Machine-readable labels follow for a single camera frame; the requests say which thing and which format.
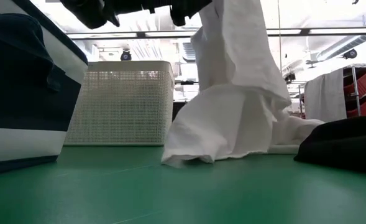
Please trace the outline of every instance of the white laundry basket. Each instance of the white laundry basket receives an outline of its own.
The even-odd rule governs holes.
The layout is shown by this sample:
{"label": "white laundry basket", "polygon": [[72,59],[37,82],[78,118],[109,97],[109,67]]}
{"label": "white laundry basket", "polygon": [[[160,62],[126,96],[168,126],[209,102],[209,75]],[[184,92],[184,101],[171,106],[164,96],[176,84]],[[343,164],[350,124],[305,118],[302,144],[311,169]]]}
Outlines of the white laundry basket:
{"label": "white laundry basket", "polygon": [[163,145],[173,89],[168,62],[90,63],[65,144]]}

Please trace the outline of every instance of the white fabric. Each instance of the white fabric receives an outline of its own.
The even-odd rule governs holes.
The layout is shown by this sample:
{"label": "white fabric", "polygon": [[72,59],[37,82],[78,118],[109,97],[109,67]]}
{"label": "white fabric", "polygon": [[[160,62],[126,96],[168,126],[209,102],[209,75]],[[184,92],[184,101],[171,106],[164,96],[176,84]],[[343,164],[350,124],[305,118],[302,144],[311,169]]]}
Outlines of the white fabric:
{"label": "white fabric", "polygon": [[308,81],[304,88],[306,118],[325,122],[347,118],[343,90],[343,69]]}
{"label": "white fabric", "polygon": [[[260,0],[214,0],[191,42],[201,93],[178,113],[162,162],[205,162],[250,153],[295,153],[319,121],[291,118],[286,84],[271,56]],[[273,144],[286,145],[272,147]]]}

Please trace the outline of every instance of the black cloth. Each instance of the black cloth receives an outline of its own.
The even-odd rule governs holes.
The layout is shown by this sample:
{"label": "black cloth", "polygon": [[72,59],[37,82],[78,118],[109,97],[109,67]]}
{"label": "black cloth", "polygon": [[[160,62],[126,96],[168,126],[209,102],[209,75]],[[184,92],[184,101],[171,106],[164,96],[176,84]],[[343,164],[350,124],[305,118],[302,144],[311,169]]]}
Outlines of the black cloth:
{"label": "black cloth", "polygon": [[172,114],[172,121],[175,120],[177,113],[185,106],[186,102],[173,102],[173,114]]}
{"label": "black cloth", "polygon": [[191,18],[212,0],[60,0],[86,27],[95,29],[111,21],[119,27],[116,15],[127,14],[142,10],[155,13],[158,7],[169,6],[170,16],[176,26],[185,25],[185,17]]}
{"label": "black cloth", "polygon": [[67,131],[80,86],[54,64],[36,19],[0,14],[0,128]]}
{"label": "black cloth", "polygon": [[295,161],[366,172],[366,116],[318,126],[300,144]]}

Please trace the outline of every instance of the green floor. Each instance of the green floor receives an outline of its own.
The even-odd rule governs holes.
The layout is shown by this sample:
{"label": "green floor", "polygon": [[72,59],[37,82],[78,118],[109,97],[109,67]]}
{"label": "green floor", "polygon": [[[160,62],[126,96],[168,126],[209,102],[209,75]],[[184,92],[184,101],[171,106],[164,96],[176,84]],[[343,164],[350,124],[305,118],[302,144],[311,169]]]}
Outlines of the green floor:
{"label": "green floor", "polygon": [[65,147],[0,175],[0,224],[366,224],[366,175],[249,156],[160,166],[156,147]]}

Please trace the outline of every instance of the white panel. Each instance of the white panel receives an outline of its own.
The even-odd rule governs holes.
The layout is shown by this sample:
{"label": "white panel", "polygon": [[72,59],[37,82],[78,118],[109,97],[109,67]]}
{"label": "white panel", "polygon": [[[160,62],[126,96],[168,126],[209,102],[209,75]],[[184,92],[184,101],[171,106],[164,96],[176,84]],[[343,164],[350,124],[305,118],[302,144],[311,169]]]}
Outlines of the white panel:
{"label": "white panel", "polygon": [[0,128],[0,161],[61,153],[66,132]]}

